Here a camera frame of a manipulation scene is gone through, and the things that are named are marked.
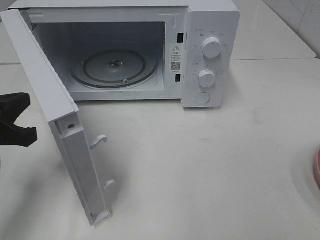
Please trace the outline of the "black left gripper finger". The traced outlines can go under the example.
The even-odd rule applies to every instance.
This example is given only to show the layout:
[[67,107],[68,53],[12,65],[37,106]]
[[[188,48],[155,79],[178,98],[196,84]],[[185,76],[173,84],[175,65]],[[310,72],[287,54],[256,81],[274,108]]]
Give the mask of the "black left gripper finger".
[[19,92],[0,96],[0,121],[14,123],[31,105],[30,95]]
[[0,122],[0,145],[27,148],[38,140],[37,128],[23,128],[13,123]]

